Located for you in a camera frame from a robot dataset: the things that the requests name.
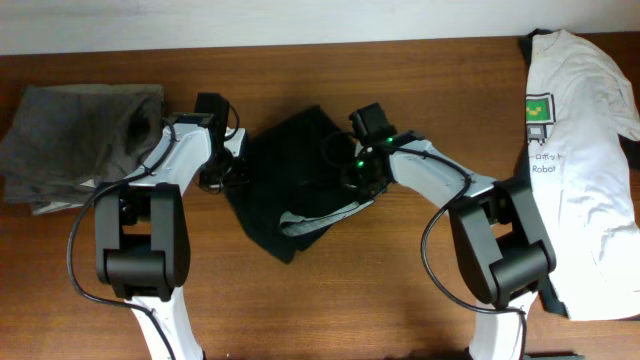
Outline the black shorts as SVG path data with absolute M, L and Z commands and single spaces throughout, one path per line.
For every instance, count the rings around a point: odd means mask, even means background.
M 373 205 L 378 193 L 350 187 L 339 167 L 354 151 L 318 105 L 251 139 L 248 182 L 225 191 L 249 239 L 289 264 L 333 224 Z

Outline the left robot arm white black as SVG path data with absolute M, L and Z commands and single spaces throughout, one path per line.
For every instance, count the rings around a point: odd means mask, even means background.
M 219 194 L 247 183 L 247 133 L 218 93 L 169 115 L 161 140 L 123 184 L 95 201 L 96 273 L 130 309 L 154 359 L 202 359 L 184 285 L 191 247 L 183 195 L 191 182 Z

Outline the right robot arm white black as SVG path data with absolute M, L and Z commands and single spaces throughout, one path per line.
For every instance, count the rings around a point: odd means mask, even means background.
M 437 208 L 421 236 L 420 256 L 441 293 L 476 315 L 467 358 L 525 358 L 529 310 L 557 265 L 530 183 L 467 169 L 423 135 L 398 132 L 377 103 L 354 111 L 349 121 L 357 140 L 350 168 L 357 188 L 376 194 L 396 183 Z M 475 304 L 452 294 L 429 264 L 429 235 L 442 216 L 449 219 L 458 269 Z

